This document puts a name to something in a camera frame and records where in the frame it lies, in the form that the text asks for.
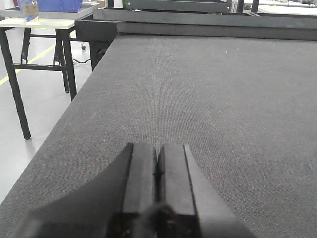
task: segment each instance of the black metal frame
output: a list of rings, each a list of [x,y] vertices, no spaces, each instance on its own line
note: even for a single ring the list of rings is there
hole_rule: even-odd
[[[12,55],[10,51],[10,46],[8,42],[8,38],[6,35],[6,31],[12,29],[12,27],[0,27],[0,44],[2,49],[2,54],[5,62],[5,67],[8,73],[9,82],[11,85],[16,109],[18,112],[23,136],[25,139],[30,139],[30,129],[27,122],[27,118],[25,115],[25,110],[22,102],[22,97],[19,89],[18,80],[16,77],[15,69],[31,69],[31,70],[47,70],[47,71],[61,71],[63,72],[63,78],[64,78],[64,86],[66,92],[70,92],[70,98],[71,100],[74,99],[74,97],[77,94],[76,89],[76,82],[75,82],[75,74],[74,74],[74,66],[73,66],[73,60],[72,60],[72,53],[71,53],[71,46],[70,46],[70,37],[69,33],[72,32],[75,27],[72,27],[70,29],[56,29],[56,40],[57,45],[59,46],[56,53],[58,54],[58,61],[60,62],[60,65],[34,65],[34,64],[28,64],[28,48],[29,48],[29,40],[30,37],[55,37],[51,35],[32,35],[31,29],[26,28],[24,32],[24,39],[23,39],[23,46],[22,46],[22,53],[21,53],[21,62],[20,64],[13,63]]]
[[[128,0],[129,9],[152,9],[165,11],[195,11],[195,12],[230,12],[232,1],[205,0]]]
[[[118,33],[317,40],[317,16],[95,9],[95,20],[120,21]]]

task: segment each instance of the table leg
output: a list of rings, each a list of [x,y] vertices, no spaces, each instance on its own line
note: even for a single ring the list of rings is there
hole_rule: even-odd
[[[60,65],[66,66],[63,47],[60,48]],[[67,72],[65,72],[65,71],[63,71],[63,79],[64,79],[65,92],[69,93],[69,84],[68,84]]]
[[[55,54],[54,54],[54,65],[56,62],[58,62],[58,64],[60,64],[62,66],[66,66],[61,36],[57,31],[58,30],[56,29],[55,30],[55,32],[56,32],[56,46],[55,46]],[[69,93],[69,85],[68,85],[68,78],[67,78],[66,71],[63,71],[63,79],[64,79],[65,92]]]
[[[91,70],[94,70],[94,68],[98,64],[97,49],[96,49],[96,42],[95,41],[89,42],[89,51],[90,51],[90,59],[91,59]]]
[[[12,55],[10,51],[10,46],[8,42],[8,38],[6,36],[6,30],[4,27],[0,27],[0,44],[2,48],[2,54],[5,62],[6,71],[9,76],[9,82],[11,85],[15,106],[18,112],[20,124],[22,127],[23,136],[25,139],[30,139],[30,129],[28,125],[28,121],[26,119],[24,106],[21,98],[21,93],[19,89],[18,80],[16,78],[15,70],[12,67],[13,61],[12,61]]]
[[[63,41],[65,59],[66,59],[66,68],[67,68],[67,77],[68,85],[70,92],[70,99],[73,100],[77,94],[74,65],[73,65],[73,56],[71,53],[70,39],[69,39],[69,30],[57,30],[57,33],[60,34]]]

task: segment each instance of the gray carpet surface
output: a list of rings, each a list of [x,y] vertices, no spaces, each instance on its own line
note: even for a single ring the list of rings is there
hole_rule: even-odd
[[[0,237],[126,142],[186,143],[261,238],[317,237],[317,43],[119,36],[0,207]]]

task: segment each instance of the gray floor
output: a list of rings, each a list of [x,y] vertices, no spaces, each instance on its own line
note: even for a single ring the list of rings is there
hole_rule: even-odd
[[[33,33],[54,33],[49,29],[34,30]],[[14,62],[19,62],[23,29],[7,32]],[[40,54],[54,39],[31,39],[29,59]],[[80,42],[72,42],[73,57],[84,61],[89,58],[89,47],[83,51]],[[36,60],[37,64],[51,64],[53,50]],[[75,65],[77,90],[91,73],[90,62]],[[2,52],[0,55],[0,80],[7,76]],[[0,203],[6,197],[20,174],[39,149],[57,120],[70,103],[60,72],[22,70],[17,74],[32,138],[24,140],[18,120],[10,84],[0,85]]]

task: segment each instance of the blue bin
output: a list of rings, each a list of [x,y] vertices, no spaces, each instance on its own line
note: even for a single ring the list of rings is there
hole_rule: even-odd
[[[83,0],[37,0],[39,11],[78,12]]]

